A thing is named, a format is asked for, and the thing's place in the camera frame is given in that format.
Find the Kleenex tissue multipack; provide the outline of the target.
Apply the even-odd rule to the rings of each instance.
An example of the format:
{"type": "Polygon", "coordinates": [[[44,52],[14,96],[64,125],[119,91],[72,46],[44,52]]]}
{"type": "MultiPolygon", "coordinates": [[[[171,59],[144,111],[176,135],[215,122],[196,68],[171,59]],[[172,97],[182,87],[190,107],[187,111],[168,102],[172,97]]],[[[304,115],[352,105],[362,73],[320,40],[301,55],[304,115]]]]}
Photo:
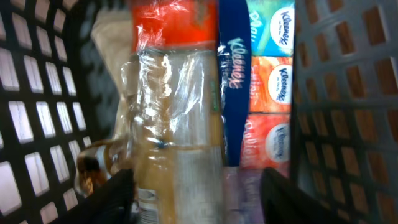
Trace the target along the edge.
{"type": "Polygon", "coordinates": [[[295,1],[218,3],[227,223],[263,223],[265,168],[288,175],[295,1]]]}

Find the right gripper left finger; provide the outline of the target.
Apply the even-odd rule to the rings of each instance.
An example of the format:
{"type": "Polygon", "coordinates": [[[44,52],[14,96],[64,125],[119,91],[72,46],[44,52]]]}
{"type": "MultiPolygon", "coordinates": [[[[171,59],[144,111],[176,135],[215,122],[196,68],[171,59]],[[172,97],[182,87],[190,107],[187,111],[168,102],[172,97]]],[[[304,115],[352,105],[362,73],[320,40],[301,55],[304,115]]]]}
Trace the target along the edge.
{"type": "Polygon", "coordinates": [[[133,171],[124,169],[84,201],[53,221],[55,224],[132,223],[133,171]]]}

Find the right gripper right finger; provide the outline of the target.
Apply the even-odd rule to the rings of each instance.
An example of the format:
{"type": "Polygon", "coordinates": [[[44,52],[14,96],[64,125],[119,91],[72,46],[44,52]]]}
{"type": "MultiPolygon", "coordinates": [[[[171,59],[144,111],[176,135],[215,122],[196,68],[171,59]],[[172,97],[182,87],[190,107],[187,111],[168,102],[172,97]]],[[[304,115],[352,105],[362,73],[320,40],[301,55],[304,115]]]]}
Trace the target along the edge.
{"type": "Polygon", "coordinates": [[[260,179],[262,213],[266,224],[338,224],[335,215],[271,167],[260,179]]]}

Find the grey plastic basket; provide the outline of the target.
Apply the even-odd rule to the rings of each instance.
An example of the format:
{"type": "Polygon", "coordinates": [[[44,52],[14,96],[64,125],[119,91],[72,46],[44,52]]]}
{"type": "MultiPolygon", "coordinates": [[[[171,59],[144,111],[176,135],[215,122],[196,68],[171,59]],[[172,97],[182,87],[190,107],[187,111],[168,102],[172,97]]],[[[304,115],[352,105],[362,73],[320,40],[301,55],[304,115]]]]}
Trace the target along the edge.
{"type": "MultiPolygon", "coordinates": [[[[53,223],[88,197],[75,188],[76,158],[99,134],[80,63],[81,28],[100,11],[127,11],[132,20],[132,2],[1,2],[2,223],[53,223]]],[[[227,223],[219,9],[217,25],[227,223]]],[[[129,115],[133,171],[130,106],[129,115]]],[[[295,1],[283,176],[344,223],[397,222],[396,1],[295,1]]],[[[135,184],[131,218],[142,223],[135,184]]]]}

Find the orange pasta packet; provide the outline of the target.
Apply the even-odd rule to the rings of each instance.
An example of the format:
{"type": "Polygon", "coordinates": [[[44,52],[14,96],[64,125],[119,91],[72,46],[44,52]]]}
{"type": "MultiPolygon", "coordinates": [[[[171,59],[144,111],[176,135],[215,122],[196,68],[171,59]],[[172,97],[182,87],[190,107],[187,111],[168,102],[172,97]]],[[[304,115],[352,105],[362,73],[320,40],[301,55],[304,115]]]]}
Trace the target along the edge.
{"type": "Polygon", "coordinates": [[[220,224],[223,121],[216,1],[133,1],[126,65],[142,223],[220,224]]]}

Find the PanTree snack bag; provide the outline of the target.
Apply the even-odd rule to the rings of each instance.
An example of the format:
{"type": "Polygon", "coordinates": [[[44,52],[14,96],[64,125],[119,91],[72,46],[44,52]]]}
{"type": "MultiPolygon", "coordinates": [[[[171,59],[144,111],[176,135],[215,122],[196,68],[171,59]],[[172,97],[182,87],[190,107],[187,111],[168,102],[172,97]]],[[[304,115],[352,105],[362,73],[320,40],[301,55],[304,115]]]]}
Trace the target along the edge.
{"type": "Polygon", "coordinates": [[[87,197],[129,168],[129,105],[124,66],[130,58],[132,20],[127,11],[100,11],[83,23],[80,63],[85,72],[98,140],[86,140],[76,158],[76,191],[87,197]]]}

